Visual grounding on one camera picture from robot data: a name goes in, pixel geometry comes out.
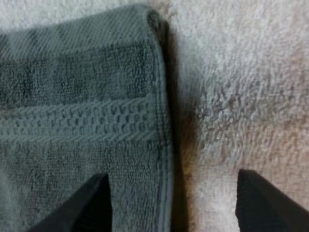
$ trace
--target fabric texture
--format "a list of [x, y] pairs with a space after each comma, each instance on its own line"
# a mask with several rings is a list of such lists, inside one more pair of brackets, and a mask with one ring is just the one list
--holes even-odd
[[0, 231], [30, 229], [96, 173], [113, 231], [169, 231], [167, 30], [134, 5], [0, 35]]
[[112, 232], [108, 176], [96, 174], [28, 232]]
[[308, 210], [308, 0], [0, 0], [0, 30], [135, 2], [170, 25], [190, 231], [239, 232], [240, 168]]

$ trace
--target white towel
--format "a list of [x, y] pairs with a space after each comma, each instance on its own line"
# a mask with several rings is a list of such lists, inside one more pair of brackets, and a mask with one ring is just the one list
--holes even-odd
[[[0, 0], [0, 30], [138, 0]], [[191, 232], [237, 232], [239, 168], [309, 209], [309, 1], [143, 0], [175, 39]]]

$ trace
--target terry cloth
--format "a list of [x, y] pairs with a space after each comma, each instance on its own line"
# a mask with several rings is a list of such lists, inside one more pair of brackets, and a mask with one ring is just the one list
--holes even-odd
[[30, 229], [96, 173], [113, 231], [169, 231], [167, 31], [133, 5], [0, 35], [0, 231]]

